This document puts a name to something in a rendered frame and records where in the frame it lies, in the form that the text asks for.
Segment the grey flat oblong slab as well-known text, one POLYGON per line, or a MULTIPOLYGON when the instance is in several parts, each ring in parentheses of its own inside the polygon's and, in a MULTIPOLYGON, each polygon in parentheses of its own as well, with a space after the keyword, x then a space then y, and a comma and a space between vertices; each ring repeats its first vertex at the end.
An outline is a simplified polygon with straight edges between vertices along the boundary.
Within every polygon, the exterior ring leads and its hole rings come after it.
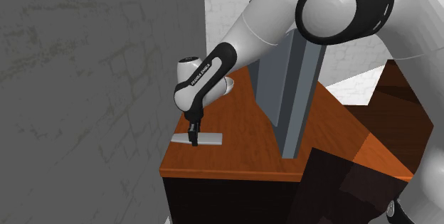
POLYGON ((171 142, 196 145, 222 145, 222 133, 179 133, 173 134, 171 142))

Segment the brown wooden table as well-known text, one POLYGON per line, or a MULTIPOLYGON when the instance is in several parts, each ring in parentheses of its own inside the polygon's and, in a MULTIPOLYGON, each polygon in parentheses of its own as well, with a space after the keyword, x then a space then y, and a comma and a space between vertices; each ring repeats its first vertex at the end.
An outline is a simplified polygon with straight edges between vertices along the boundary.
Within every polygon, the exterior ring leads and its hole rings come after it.
POLYGON ((412 173, 323 85, 317 85, 296 159, 280 156, 256 105, 248 70, 206 108, 203 130, 220 146, 172 143, 160 166, 171 224, 285 224, 313 148, 408 183, 412 173))

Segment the tall blue-grey upright panel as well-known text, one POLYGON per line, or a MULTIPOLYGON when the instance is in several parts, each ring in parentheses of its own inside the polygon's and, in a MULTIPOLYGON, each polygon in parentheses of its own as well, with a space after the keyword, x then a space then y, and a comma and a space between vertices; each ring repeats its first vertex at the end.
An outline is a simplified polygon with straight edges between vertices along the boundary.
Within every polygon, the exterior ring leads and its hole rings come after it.
POLYGON ((248 66, 255 102, 268 117, 284 159, 298 157, 325 50, 292 30, 248 66))

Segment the dark brown robot stand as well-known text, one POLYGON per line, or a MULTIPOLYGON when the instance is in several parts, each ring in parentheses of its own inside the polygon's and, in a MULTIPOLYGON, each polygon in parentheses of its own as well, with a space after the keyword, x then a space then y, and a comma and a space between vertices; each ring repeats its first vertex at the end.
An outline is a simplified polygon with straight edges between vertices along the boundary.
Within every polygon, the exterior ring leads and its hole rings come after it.
POLYGON ((368 224, 406 185, 313 148, 285 224, 368 224))

